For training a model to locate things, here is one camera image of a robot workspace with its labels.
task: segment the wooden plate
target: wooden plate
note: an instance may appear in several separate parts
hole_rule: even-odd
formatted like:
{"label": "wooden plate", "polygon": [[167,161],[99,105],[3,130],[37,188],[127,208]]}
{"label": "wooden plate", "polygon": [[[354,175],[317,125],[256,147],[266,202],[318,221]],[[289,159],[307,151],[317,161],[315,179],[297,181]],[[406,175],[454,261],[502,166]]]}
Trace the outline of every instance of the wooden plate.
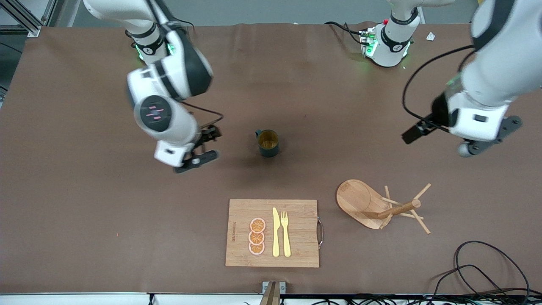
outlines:
{"label": "wooden plate", "polygon": [[365,182],[359,180],[347,180],[337,190],[337,204],[353,219],[362,225],[378,229],[386,219],[371,219],[364,212],[384,212],[389,204],[383,201],[382,196]]}

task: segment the metal handle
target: metal handle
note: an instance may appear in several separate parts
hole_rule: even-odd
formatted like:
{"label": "metal handle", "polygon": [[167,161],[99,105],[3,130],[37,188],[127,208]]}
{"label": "metal handle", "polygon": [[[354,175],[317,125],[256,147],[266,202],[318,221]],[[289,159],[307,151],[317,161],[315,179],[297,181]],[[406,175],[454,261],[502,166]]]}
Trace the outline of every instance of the metal handle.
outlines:
{"label": "metal handle", "polygon": [[320,249],[320,247],[322,247],[322,243],[324,242],[324,225],[322,224],[322,221],[320,220],[320,217],[317,216],[317,220],[318,220],[318,223],[317,225],[320,225],[320,236],[321,236],[321,240],[320,242],[318,243],[318,249]]}

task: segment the wooden stick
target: wooden stick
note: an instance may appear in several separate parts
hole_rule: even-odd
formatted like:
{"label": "wooden stick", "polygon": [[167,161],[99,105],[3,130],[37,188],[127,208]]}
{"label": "wooden stick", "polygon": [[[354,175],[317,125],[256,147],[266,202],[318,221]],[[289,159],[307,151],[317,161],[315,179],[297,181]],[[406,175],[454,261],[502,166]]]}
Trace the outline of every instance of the wooden stick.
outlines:
{"label": "wooden stick", "polygon": [[382,220],[382,219],[388,218],[388,216],[390,214],[391,215],[401,214],[401,213],[404,213],[406,211],[410,211],[412,209],[419,208],[420,206],[421,206],[421,202],[416,199],[416,200],[413,200],[411,202],[407,202],[403,206],[387,209],[386,211],[383,211],[383,212],[379,212],[379,213],[377,213],[377,212],[363,212],[363,214],[365,216],[367,216],[368,218]]}
{"label": "wooden stick", "polygon": [[418,216],[418,213],[416,213],[416,211],[414,211],[413,209],[410,210],[410,213],[412,213],[414,215],[414,217],[416,217],[416,220],[420,223],[420,225],[422,226],[423,230],[427,233],[427,234],[431,234],[431,232],[429,231],[429,229],[426,227],[426,225],[423,223],[423,221],[420,219],[420,216]]}
{"label": "wooden stick", "polygon": [[402,206],[402,205],[403,205],[403,204],[400,204],[400,203],[397,202],[397,201],[393,201],[393,200],[388,199],[388,198],[386,198],[386,197],[382,197],[381,199],[382,199],[383,201],[389,202],[389,203],[394,204],[394,205],[396,205],[396,206]]}
{"label": "wooden stick", "polygon": [[380,225],[379,229],[382,230],[385,226],[387,226],[390,223],[392,217],[393,214],[389,214],[388,217],[384,220],[384,222]]}
{"label": "wooden stick", "polygon": [[416,195],[416,197],[414,197],[414,199],[419,199],[419,198],[423,195],[423,193],[425,193],[425,191],[426,191],[429,187],[431,187],[431,183],[427,183],[427,185],[423,188],[423,190],[421,190],[421,191]]}
{"label": "wooden stick", "polygon": [[388,186],[384,186],[384,189],[386,190],[386,197],[387,197],[388,199],[391,199],[391,197],[390,197],[390,190],[388,189]]}
{"label": "wooden stick", "polygon": [[[383,200],[383,201],[386,201],[386,202],[389,202],[389,203],[391,203],[391,204],[394,204],[394,205],[396,205],[396,206],[403,206],[403,205],[400,204],[399,202],[390,200],[390,199],[385,198],[385,197],[382,197],[382,200]],[[414,217],[414,215],[410,215],[410,214],[406,214],[406,213],[401,213],[401,214],[399,214],[399,215],[405,216],[405,217],[408,217],[408,218],[414,218],[414,219],[416,218],[416,217]]]}
{"label": "wooden stick", "polygon": [[401,214],[399,214],[399,216],[405,216],[405,217],[408,217],[408,218],[416,219],[416,217],[414,217],[414,215],[412,215],[412,214],[401,213]]}

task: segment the cutting board handle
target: cutting board handle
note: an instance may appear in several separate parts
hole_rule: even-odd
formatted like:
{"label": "cutting board handle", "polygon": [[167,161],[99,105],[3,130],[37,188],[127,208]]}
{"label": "cutting board handle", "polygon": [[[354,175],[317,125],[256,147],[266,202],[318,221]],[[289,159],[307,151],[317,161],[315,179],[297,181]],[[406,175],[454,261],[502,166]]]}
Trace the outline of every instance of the cutting board handle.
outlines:
{"label": "cutting board handle", "polygon": [[318,240],[318,226],[320,226],[320,241],[318,242],[318,249],[322,247],[322,243],[324,243],[324,225],[322,224],[322,221],[320,220],[320,216],[316,216],[317,223],[316,223],[316,239]]}

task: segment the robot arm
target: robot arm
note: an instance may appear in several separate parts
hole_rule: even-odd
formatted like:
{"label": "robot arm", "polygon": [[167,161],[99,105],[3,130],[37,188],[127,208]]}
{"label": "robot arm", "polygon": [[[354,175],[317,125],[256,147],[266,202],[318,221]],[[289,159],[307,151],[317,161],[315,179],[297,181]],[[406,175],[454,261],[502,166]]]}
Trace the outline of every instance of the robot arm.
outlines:
{"label": "robot arm", "polygon": [[162,0],[83,1],[95,17],[122,24],[147,64],[128,74],[128,91],[135,121],[158,140],[154,157],[178,173],[217,159],[217,151],[194,149],[219,137],[218,128],[202,130],[178,103],[207,91],[211,67]]}
{"label": "robot arm", "polygon": [[471,35],[476,59],[433,102],[433,112],[403,134],[407,144],[445,126],[466,140],[461,156],[482,153],[521,126],[505,117],[511,102],[542,84],[540,0],[486,0],[476,11]]}
{"label": "robot arm", "polygon": [[391,17],[362,35],[362,53],[383,67],[397,65],[407,55],[410,39],[420,24],[417,7],[441,7],[455,0],[387,0]]}

